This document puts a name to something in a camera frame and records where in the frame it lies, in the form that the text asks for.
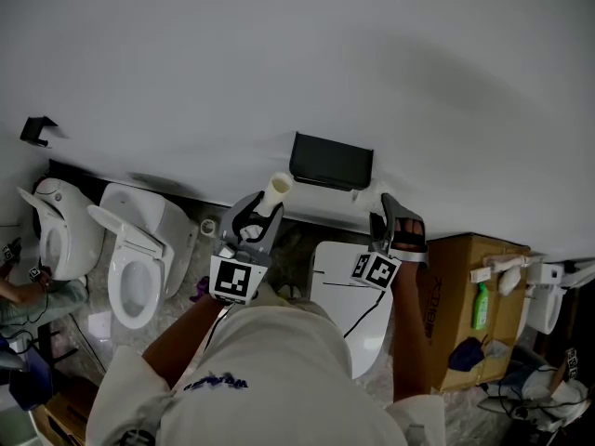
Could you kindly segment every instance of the person's arm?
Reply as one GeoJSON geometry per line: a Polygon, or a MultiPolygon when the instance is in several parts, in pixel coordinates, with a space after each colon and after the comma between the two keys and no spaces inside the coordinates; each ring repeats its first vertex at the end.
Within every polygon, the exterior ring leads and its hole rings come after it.
{"type": "Polygon", "coordinates": [[[28,304],[44,296],[45,291],[40,282],[24,286],[15,286],[11,282],[0,279],[0,297],[15,304],[28,304]]]}
{"type": "Polygon", "coordinates": [[[142,354],[142,358],[170,388],[190,364],[222,309],[223,305],[216,299],[209,294],[203,295],[142,354]]]}
{"type": "MultiPolygon", "coordinates": [[[[406,231],[421,232],[421,226],[418,223],[414,227],[410,223],[411,220],[408,220],[405,224],[406,231]]],[[[428,395],[431,391],[428,343],[424,335],[417,297],[416,275],[417,263],[403,262],[391,286],[394,306],[392,344],[394,401],[415,395],[428,395]]]]}

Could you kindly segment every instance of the soap bottle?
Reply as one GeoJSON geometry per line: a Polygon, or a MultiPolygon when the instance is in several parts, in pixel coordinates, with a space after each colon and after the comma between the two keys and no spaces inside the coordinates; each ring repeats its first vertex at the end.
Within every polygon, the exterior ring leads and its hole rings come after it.
{"type": "Polygon", "coordinates": [[[490,300],[490,292],[483,282],[477,284],[480,292],[475,299],[475,307],[473,308],[473,329],[479,331],[485,328],[487,324],[487,308],[490,300]]]}

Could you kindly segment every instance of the toilet bowl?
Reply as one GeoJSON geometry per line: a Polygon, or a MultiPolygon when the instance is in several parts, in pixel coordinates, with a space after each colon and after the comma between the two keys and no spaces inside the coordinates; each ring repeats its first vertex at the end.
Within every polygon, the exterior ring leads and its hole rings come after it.
{"type": "Polygon", "coordinates": [[[39,256],[52,269],[52,279],[70,281],[85,276],[99,260],[104,229],[88,214],[92,204],[74,185],[46,178],[30,194],[20,196],[37,210],[41,225],[39,256]]]}
{"type": "Polygon", "coordinates": [[[124,326],[139,329],[178,291],[198,226],[161,195],[116,183],[88,213],[116,235],[108,272],[113,313],[124,326]]]}

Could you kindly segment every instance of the person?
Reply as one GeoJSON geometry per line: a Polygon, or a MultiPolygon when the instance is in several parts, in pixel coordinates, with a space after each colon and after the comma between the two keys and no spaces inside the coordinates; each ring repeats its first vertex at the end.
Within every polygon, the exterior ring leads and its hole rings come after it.
{"type": "MultiPolygon", "coordinates": [[[[418,222],[403,224],[405,234],[423,235],[418,222]]],[[[87,444],[444,445],[443,399],[430,394],[416,274],[417,264],[403,262],[391,286],[394,403],[386,410],[351,380],[343,334],[322,308],[284,300],[261,284],[248,307],[231,308],[178,388],[223,308],[210,295],[142,357],[119,347],[89,416],[87,444]]]]}
{"type": "Polygon", "coordinates": [[[17,258],[0,267],[0,335],[11,338],[24,331],[33,337],[37,327],[77,310],[88,299],[80,280],[57,282],[41,269],[35,282],[16,286],[7,278],[17,258]]]}

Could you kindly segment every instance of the toilet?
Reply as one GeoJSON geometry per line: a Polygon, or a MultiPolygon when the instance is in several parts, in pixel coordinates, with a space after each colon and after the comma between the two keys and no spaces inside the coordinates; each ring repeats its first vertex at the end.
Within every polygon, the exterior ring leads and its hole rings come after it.
{"type": "Polygon", "coordinates": [[[108,272],[113,313],[124,326],[139,329],[178,291],[198,226],[163,196],[117,183],[88,213],[116,235],[108,272]]]}
{"type": "Polygon", "coordinates": [[[39,215],[39,256],[52,269],[52,279],[70,281],[85,276],[99,260],[105,230],[86,208],[92,204],[74,185],[46,178],[30,194],[17,188],[20,196],[39,215]]]}
{"type": "MultiPolygon", "coordinates": [[[[378,301],[378,290],[351,278],[357,255],[367,252],[363,244],[321,242],[312,255],[310,301],[328,314],[345,334],[378,301]]],[[[389,325],[392,292],[386,291],[376,308],[369,312],[346,338],[350,350],[351,377],[365,374],[376,361],[389,325]]]]}

